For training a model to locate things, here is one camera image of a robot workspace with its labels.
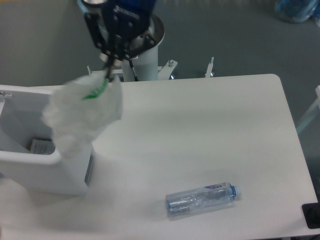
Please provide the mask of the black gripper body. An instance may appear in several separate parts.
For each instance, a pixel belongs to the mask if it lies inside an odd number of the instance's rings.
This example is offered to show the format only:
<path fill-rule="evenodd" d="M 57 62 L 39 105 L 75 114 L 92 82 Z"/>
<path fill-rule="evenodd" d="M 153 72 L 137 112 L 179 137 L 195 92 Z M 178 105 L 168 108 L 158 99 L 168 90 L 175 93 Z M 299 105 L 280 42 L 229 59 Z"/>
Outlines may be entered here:
<path fill-rule="evenodd" d="M 94 46 L 120 61 L 156 45 L 149 27 L 154 0 L 85 0 L 83 14 Z"/>

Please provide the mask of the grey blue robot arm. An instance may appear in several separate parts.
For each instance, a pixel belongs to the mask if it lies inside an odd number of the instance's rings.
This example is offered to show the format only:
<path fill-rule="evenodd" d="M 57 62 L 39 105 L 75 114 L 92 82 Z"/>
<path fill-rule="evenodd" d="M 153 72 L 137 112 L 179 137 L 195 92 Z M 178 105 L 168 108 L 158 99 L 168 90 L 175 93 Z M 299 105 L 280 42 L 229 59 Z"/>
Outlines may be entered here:
<path fill-rule="evenodd" d="M 153 48 L 150 31 L 154 0 L 78 0 L 94 46 L 106 56 L 105 78 L 112 82 L 117 61 L 130 60 Z"/>

